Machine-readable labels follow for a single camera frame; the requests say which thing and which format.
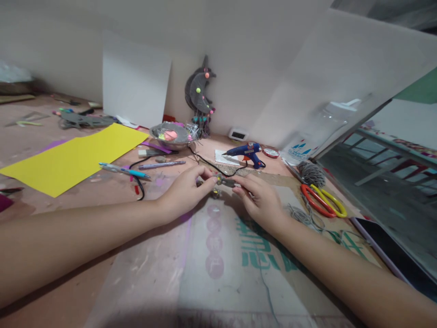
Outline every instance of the blue glue gun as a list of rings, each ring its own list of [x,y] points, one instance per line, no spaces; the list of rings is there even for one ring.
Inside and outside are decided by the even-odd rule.
[[[259,143],[250,143],[245,146],[240,146],[237,148],[232,148],[228,150],[226,153],[222,155],[228,155],[228,156],[237,156],[237,155],[244,155],[243,160],[251,160],[254,163],[254,169],[259,169],[265,167],[265,164],[259,160],[258,156],[256,156],[256,153],[260,151]]]

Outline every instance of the red handle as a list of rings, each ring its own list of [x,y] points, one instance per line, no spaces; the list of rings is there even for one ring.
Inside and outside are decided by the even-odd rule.
[[[307,184],[303,184],[300,186],[300,190],[302,191],[302,193],[304,194],[304,196],[307,198],[309,204],[320,214],[322,214],[323,216],[329,217],[329,218],[333,218],[336,217],[337,214],[334,212],[334,210],[332,209],[332,207],[330,207],[328,204],[326,204],[323,199],[320,198],[319,195],[317,195],[314,190],[311,189],[310,186],[308,186]],[[322,209],[320,206],[318,206],[310,197],[310,195],[308,194],[308,192],[311,194],[311,196],[313,196],[320,204],[323,205],[323,207],[326,208],[327,211],[325,211],[324,209]]]

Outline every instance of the pink paper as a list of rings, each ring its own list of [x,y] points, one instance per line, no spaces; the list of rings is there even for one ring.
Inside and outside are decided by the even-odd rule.
[[[164,147],[155,145],[153,143],[148,143],[147,141],[144,141],[141,144],[149,146],[149,147],[153,147],[153,148],[156,148],[156,149],[159,149],[159,150],[162,150],[163,152],[168,153],[168,154],[172,152],[171,150],[165,149]]]

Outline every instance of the yellow cardboard sheet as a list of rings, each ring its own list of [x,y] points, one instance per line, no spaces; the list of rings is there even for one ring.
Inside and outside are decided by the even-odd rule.
[[[99,162],[111,163],[149,135],[113,124],[93,135],[74,138],[21,162],[0,169],[49,196],[57,197],[100,170]]]

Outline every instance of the pen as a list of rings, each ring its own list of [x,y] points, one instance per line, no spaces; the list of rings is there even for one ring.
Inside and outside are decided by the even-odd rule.
[[[131,169],[125,169],[125,168],[122,168],[120,166],[116,166],[116,165],[112,165],[112,164],[108,164],[108,163],[99,163],[99,165],[102,169],[106,169],[106,170],[111,171],[111,172],[123,172],[123,173],[137,176],[139,178],[150,179],[150,175],[147,175],[143,172],[138,172],[138,171],[134,171]]]
[[[164,166],[174,166],[174,165],[182,165],[185,164],[185,161],[179,162],[166,162],[166,163],[156,163],[156,164],[145,164],[138,166],[139,169],[157,169]]]

